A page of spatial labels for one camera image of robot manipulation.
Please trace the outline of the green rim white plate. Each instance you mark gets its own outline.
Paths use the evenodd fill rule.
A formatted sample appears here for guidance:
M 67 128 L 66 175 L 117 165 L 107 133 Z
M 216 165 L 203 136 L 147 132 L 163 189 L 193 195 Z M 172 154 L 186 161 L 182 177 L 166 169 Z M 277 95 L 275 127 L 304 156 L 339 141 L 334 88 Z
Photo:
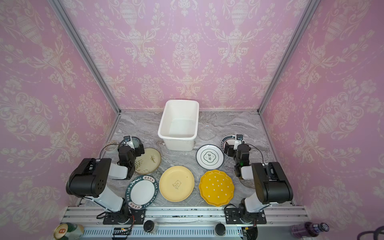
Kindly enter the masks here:
M 149 175 L 141 175 L 130 182 L 125 198 L 131 209 L 143 210 L 156 200 L 158 192 L 159 184 L 156 179 Z

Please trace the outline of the yellow polka dot plate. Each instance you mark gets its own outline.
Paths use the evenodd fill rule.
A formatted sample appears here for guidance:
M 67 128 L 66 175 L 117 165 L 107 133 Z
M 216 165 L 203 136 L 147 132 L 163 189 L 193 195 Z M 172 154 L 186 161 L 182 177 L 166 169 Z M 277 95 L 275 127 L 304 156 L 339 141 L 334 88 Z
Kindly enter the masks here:
M 200 178 L 199 190 L 207 204 L 221 207 L 229 204 L 233 199 L 235 186 L 225 172 L 212 170 Z

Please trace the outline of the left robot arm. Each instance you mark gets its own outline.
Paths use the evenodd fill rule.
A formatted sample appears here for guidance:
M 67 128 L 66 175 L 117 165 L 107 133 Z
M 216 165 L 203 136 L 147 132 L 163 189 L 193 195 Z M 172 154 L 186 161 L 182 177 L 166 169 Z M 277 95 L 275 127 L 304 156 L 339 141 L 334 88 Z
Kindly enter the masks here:
M 125 136 L 118 144 L 119 160 L 116 164 L 110 158 L 85 158 L 70 175 L 66 191 L 68 195 L 90 200 L 104 208 L 97 215 L 104 225 L 134 225 L 132 214 L 124 198 L 115 194 L 107 180 L 130 180 L 135 173 L 135 161 L 145 153 L 142 141 L 137 137 Z

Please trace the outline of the pale yellow bear plate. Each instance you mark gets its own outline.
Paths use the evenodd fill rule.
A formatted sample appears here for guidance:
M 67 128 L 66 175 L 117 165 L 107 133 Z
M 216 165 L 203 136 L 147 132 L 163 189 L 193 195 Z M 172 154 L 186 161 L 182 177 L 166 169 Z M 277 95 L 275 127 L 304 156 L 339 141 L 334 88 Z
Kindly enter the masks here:
M 162 196 L 170 202 L 181 202 L 187 199 L 193 192 L 194 187 L 194 175 L 184 166 L 168 168 L 159 181 Z

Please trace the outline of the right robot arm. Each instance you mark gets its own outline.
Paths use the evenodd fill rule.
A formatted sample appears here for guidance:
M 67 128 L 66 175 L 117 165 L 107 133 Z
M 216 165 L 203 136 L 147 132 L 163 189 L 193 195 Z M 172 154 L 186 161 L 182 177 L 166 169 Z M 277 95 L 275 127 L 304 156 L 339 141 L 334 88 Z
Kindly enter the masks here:
M 224 154 L 235 161 L 235 176 L 252 180 L 255 192 L 241 200 L 238 216 L 243 223 L 265 224 L 264 209 L 293 200 L 294 193 L 280 163 L 251 163 L 250 151 L 257 149 L 243 140 L 243 135 L 226 136 L 221 141 Z

